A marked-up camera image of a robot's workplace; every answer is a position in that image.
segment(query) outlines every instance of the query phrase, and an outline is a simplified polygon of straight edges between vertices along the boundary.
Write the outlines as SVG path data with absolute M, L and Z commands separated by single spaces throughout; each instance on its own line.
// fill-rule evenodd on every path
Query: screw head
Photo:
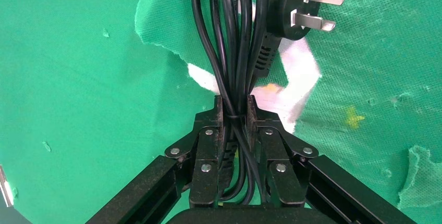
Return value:
M 176 147 L 172 148 L 170 150 L 170 153 L 173 154 L 173 155 L 177 155 L 179 153 L 179 148 L 176 148 Z
M 277 164 L 276 165 L 276 170 L 278 170 L 278 172 L 284 173 L 286 171 L 287 167 L 284 164 Z
M 204 173 L 209 172 L 212 169 L 212 166 L 210 166 L 210 164 L 203 164 L 201 166 L 201 171 L 203 171 Z
M 302 151 L 304 153 L 306 153 L 306 154 L 312 154 L 313 153 L 313 150 L 311 148 L 309 148 L 309 147 L 305 147 L 304 149 L 302 149 Z

